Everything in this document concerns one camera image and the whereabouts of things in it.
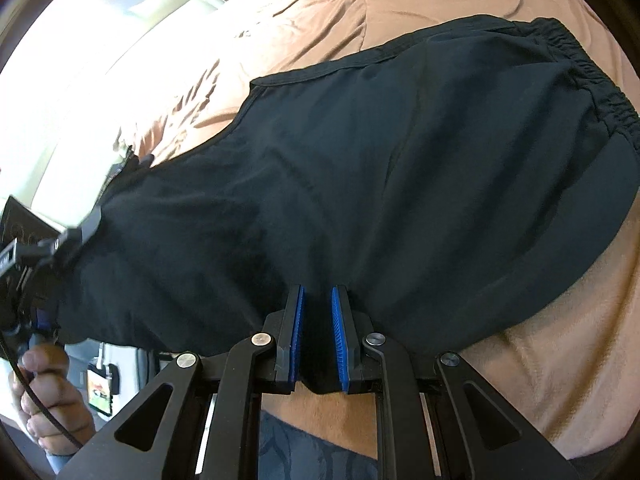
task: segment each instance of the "brown blanket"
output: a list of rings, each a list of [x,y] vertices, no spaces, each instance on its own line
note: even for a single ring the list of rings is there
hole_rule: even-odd
[[[186,39],[197,83],[153,122],[124,129],[162,162],[227,126],[251,79],[338,59],[401,34],[486,13],[561,20],[640,106],[640,80],[582,0],[230,0]],[[640,408],[640,200],[607,251],[574,286],[521,325],[463,352],[566,457],[619,440]],[[311,434],[375,456],[369,397],[268,397],[265,409]]]

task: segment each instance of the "blue device part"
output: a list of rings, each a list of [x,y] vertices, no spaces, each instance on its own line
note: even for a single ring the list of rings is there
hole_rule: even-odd
[[[340,295],[338,288],[334,286],[331,291],[331,314],[334,320],[334,339],[335,339],[335,361],[338,366],[338,377],[342,390],[346,393],[349,390],[349,372],[347,356],[347,341],[344,333],[344,321],[342,320],[342,309],[340,308]]]
[[[300,339],[302,338],[302,316],[305,307],[305,287],[300,286],[298,291],[298,303],[296,304],[296,317],[293,321],[291,334],[291,348],[289,355],[289,384],[293,388],[298,380],[300,370]]]

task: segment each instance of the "black shorts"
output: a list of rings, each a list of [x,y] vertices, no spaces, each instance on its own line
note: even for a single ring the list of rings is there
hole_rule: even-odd
[[[60,324],[227,351],[307,290],[301,374],[339,389],[330,289],[411,352],[541,310],[638,191],[640,121],[556,20],[473,16],[260,78],[222,133],[116,179]]]

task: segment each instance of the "silver screw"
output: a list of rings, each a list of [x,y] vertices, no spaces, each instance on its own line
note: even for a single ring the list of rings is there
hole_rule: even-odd
[[[271,336],[269,334],[259,333],[251,338],[251,342],[256,346],[266,346],[271,342]]]
[[[460,357],[458,354],[454,354],[453,352],[447,352],[446,354],[441,355],[440,362],[445,366],[455,368],[460,364]]]
[[[196,361],[196,356],[193,354],[181,354],[178,355],[178,358],[176,359],[176,362],[178,363],[178,366],[180,368],[189,368],[190,366],[196,364]]]
[[[365,338],[365,341],[369,343],[371,346],[380,346],[383,345],[386,341],[386,337],[378,332],[372,332]]]

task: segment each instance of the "black cable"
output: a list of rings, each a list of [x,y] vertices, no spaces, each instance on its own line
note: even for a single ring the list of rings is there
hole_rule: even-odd
[[[6,340],[4,339],[4,335],[2,334],[2,331],[0,331],[0,349],[2,349],[2,353],[4,353],[4,355],[6,356],[6,360],[9,361],[9,364],[11,365],[11,368],[14,371],[16,378],[20,381],[20,384],[24,388],[24,391],[27,392],[28,396],[31,397],[31,400],[38,407],[40,412],[47,418],[47,420],[51,424],[53,424],[53,426],[61,434],[63,434],[66,437],[66,439],[69,442],[71,442],[74,446],[80,449],[82,447],[82,444],[80,444],[80,441],[76,439],[76,437],[74,437],[67,428],[65,428],[62,424],[60,424],[60,422],[53,415],[51,415],[51,412],[49,411],[49,409],[42,403],[42,401],[38,398],[38,396],[34,393],[34,391],[29,386],[27,379],[21,373],[20,368],[18,368],[18,363],[11,358],[11,353],[9,352],[9,349],[8,349]]]

